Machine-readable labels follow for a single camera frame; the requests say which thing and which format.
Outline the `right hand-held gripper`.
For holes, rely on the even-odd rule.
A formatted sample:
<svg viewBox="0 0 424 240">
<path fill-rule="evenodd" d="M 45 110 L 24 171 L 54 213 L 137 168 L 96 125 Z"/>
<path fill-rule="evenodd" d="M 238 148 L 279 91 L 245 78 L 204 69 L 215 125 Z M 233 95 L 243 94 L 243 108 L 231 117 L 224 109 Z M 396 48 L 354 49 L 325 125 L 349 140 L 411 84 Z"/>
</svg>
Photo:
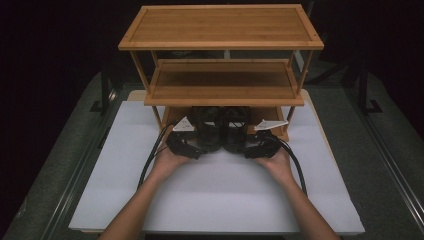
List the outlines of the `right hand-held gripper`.
<svg viewBox="0 0 424 240">
<path fill-rule="evenodd" d="M 254 127 L 255 134 L 251 139 L 256 143 L 255 146 L 248 146 L 244 149 L 246 158 L 271 158 L 281 148 L 288 150 L 288 144 L 272 133 L 272 129 L 282 127 L 288 124 L 287 120 L 265 120 L 263 119 Z"/>
</svg>

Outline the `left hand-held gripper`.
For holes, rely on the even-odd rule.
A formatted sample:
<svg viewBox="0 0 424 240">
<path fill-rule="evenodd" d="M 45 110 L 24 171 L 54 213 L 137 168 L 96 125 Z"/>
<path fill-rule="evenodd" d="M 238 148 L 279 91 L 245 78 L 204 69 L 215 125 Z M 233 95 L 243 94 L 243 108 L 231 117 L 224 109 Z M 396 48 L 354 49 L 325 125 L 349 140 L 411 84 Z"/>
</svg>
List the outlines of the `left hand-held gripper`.
<svg viewBox="0 0 424 240">
<path fill-rule="evenodd" d="M 188 143 L 188 140 L 193 139 L 195 136 L 195 127 L 191 124 L 188 117 L 185 116 L 172 128 L 166 139 L 166 144 L 175 155 L 198 159 L 204 154 L 204 151 Z"/>
</svg>

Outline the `black leather lace-up shoe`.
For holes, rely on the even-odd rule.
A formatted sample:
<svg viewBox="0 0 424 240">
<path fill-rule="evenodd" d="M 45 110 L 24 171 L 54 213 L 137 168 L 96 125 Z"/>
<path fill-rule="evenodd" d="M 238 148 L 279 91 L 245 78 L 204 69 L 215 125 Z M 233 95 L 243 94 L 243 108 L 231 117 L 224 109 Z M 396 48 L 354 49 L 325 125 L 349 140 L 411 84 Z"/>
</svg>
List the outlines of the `black leather lace-up shoe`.
<svg viewBox="0 0 424 240">
<path fill-rule="evenodd" d="M 250 108 L 227 107 L 223 117 L 223 148 L 231 153 L 241 153 L 245 147 L 250 122 Z"/>
<path fill-rule="evenodd" d="M 197 131 L 197 144 L 206 152 L 221 148 L 221 108 L 217 106 L 193 106 L 189 115 L 190 122 Z"/>
</svg>

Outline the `wooden three-tier shoe rack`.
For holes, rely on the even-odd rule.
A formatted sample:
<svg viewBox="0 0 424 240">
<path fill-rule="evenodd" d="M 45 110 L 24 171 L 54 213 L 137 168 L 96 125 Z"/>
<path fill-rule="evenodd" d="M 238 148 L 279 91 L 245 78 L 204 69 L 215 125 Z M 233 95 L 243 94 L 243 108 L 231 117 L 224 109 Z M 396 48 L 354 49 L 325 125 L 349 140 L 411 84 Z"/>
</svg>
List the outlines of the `wooden three-tier shoe rack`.
<svg viewBox="0 0 424 240">
<path fill-rule="evenodd" d="M 313 54 L 324 46 L 299 4 L 144 6 L 118 47 L 142 65 L 139 52 L 167 50 L 278 50 Z M 283 59 L 166 59 L 154 57 L 151 77 L 140 77 L 145 105 L 164 127 L 192 106 L 247 106 L 249 124 L 279 120 L 273 134 L 288 137 L 308 68 Z"/>
</svg>

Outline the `person's right hand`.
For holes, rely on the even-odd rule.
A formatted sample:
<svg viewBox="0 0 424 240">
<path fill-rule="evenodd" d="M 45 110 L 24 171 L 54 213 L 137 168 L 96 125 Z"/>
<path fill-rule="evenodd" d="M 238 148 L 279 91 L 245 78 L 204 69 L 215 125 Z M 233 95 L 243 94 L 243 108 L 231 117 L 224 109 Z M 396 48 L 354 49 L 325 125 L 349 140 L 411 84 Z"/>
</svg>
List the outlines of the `person's right hand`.
<svg viewBox="0 0 424 240">
<path fill-rule="evenodd" d="M 283 148 L 280 148 L 271 158 L 256 158 L 256 161 L 267 169 L 273 179 L 281 186 L 295 183 L 289 154 Z"/>
</svg>

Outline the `person's left hand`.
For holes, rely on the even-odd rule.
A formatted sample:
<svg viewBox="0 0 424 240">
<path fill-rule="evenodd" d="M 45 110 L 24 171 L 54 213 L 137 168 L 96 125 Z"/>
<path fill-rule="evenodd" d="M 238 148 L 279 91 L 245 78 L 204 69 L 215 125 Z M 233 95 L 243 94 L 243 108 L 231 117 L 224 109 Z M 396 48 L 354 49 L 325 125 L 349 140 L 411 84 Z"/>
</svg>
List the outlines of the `person's left hand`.
<svg viewBox="0 0 424 240">
<path fill-rule="evenodd" d="M 163 142 L 156 154 L 154 166 L 148 176 L 149 179 L 154 179 L 157 183 L 162 183 L 166 178 L 171 176 L 173 172 L 189 161 L 188 157 L 175 155 Z"/>
</svg>

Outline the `black metal stand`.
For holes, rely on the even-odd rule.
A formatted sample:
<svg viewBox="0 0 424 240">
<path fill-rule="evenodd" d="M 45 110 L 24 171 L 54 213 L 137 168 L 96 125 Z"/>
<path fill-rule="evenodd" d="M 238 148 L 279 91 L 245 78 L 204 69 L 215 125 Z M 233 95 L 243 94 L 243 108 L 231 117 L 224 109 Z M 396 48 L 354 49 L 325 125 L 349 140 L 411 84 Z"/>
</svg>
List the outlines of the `black metal stand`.
<svg viewBox="0 0 424 240">
<path fill-rule="evenodd" d="M 358 78 L 358 105 L 364 115 L 370 113 L 382 113 L 382 109 L 376 100 L 368 99 L 368 71 L 363 59 L 359 62 Z"/>
<path fill-rule="evenodd" d="M 111 102 L 111 94 L 113 92 L 113 85 L 110 81 L 112 73 L 111 64 L 105 64 L 102 66 L 100 71 L 100 90 L 101 90 L 101 100 L 93 103 L 90 111 L 99 112 L 101 116 L 104 116 Z"/>
</svg>

